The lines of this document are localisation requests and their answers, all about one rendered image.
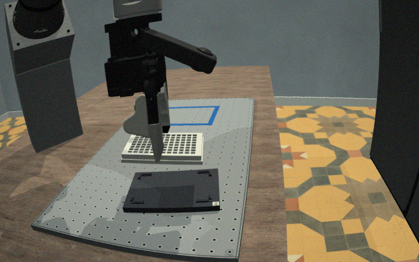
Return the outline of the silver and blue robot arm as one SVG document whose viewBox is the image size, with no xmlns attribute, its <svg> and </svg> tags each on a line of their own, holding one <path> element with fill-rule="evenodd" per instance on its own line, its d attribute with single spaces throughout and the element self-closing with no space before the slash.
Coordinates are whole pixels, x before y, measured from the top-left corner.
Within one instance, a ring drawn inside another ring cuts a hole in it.
<svg viewBox="0 0 419 262">
<path fill-rule="evenodd" d="M 113 0 L 114 17 L 118 20 L 157 14 L 162 0 Z M 65 15 L 62 0 L 18 0 L 13 12 L 15 30 L 28 39 L 42 39 L 60 29 Z M 139 46 L 190 66 L 197 72 L 212 73 L 216 55 L 204 47 L 196 47 L 161 32 L 143 32 Z"/>
</svg>

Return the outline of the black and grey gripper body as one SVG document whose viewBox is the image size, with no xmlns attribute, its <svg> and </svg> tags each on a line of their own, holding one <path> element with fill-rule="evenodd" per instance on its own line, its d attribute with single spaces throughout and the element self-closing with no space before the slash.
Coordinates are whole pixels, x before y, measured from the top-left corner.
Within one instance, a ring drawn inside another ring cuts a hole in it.
<svg viewBox="0 0 419 262">
<path fill-rule="evenodd" d="M 164 56 L 139 46 L 143 32 L 150 29 L 149 23 L 156 21 L 162 21 L 161 13 L 125 18 L 104 25 L 105 33 L 109 33 L 111 53 L 104 64 L 109 97 L 121 98 L 144 92 L 144 81 L 148 80 L 151 69 L 156 69 L 158 92 L 164 86 Z"/>
</svg>

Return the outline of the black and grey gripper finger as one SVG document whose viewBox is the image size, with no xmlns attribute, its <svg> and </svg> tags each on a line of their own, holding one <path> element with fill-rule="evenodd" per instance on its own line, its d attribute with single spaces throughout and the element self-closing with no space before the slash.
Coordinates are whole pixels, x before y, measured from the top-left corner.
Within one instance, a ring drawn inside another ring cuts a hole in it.
<svg viewBox="0 0 419 262">
<path fill-rule="evenodd" d="M 144 93 L 136 98 L 135 112 L 124 120 L 123 127 L 126 133 L 151 139 L 155 162 L 159 163 L 164 142 L 156 69 L 149 70 Z"/>
<path fill-rule="evenodd" d="M 170 115 L 169 115 L 169 101 L 168 101 L 168 91 L 167 91 L 167 80 L 164 83 L 164 87 L 160 88 L 160 92 L 158 92 L 160 97 L 160 105 L 161 105 L 161 120 L 162 120 L 162 128 L 163 133 L 168 133 L 170 129 Z"/>
</svg>

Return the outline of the blue tape outline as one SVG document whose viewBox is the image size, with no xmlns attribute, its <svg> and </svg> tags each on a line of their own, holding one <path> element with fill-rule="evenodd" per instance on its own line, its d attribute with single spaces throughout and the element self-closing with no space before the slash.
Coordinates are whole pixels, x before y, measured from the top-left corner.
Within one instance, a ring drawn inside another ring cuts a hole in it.
<svg viewBox="0 0 419 262">
<path fill-rule="evenodd" d="M 195 107 L 169 107 L 169 108 L 205 108 L 205 107 L 215 107 L 208 123 L 172 123 L 170 126 L 180 126 L 180 125 L 212 125 L 215 116 L 219 110 L 220 106 L 195 106 Z"/>
</svg>

